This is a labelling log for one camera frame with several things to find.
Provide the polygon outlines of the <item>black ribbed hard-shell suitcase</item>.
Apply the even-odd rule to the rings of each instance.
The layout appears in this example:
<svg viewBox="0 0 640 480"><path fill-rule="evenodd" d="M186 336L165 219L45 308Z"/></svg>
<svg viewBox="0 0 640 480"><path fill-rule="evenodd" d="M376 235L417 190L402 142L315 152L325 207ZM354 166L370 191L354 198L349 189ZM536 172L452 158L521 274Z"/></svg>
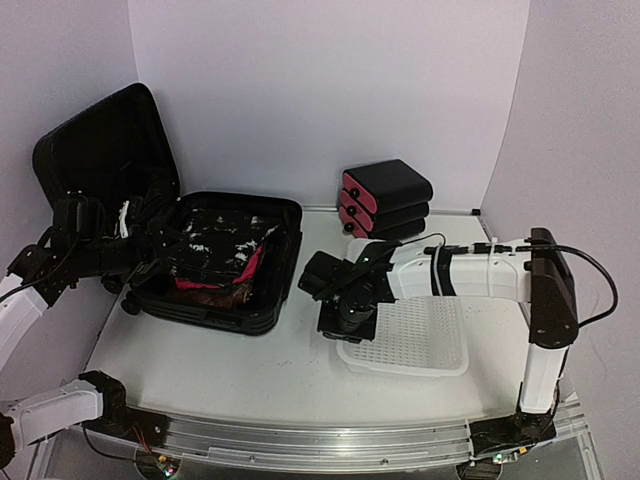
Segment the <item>black ribbed hard-shell suitcase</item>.
<svg viewBox="0 0 640 480"><path fill-rule="evenodd" d="M33 169L54 211L57 279L99 277L129 314L259 336L301 245L292 200L183 194L151 91L129 85L44 135Z"/></svg>

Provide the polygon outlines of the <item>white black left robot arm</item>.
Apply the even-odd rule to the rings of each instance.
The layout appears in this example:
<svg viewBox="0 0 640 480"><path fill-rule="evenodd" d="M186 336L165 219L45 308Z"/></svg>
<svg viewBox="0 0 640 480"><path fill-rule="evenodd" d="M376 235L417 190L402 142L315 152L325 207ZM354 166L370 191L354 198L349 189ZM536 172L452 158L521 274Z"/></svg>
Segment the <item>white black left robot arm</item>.
<svg viewBox="0 0 640 480"><path fill-rule="evenodd" d="M72 196L54 203L54 223L42 239L26 246L1 280L1 360L8 361L29 329L82 278L134 272L137 260L128 240L107 242L108 216L99 200ZM11 403L1 413L1 462L36 441L76 424L95 432L139 442L143 449L164 445L168 416L128 404L128 388L141 380L169 347L171 328L146 316L108 322L114 358L128 365L120 382L99 370L48 392Z"/></svg>

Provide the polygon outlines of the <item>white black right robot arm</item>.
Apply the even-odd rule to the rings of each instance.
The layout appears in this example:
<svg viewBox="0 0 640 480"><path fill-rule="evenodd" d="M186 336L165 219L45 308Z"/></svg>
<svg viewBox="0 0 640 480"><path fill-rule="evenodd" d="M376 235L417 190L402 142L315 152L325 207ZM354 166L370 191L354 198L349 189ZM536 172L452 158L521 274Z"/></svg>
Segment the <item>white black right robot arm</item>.
<svg viewBox="0 0 640 480"><path fill-rule="evenodd" d="M619 292L609 271L575 247L559 244L545 228L525 239L469 245L426 238L355 239L352 259L318 251L304 266L299 288L321 305L317 329L351 343L374 337L379 305L419 297L509 300L529 307L528 352L515 412L471 424L485 448L531 446L553 437L559 380L582 328L611 316ZM580 319L573 274L565 260L592 266L611 292L610 306Z"/></svg>

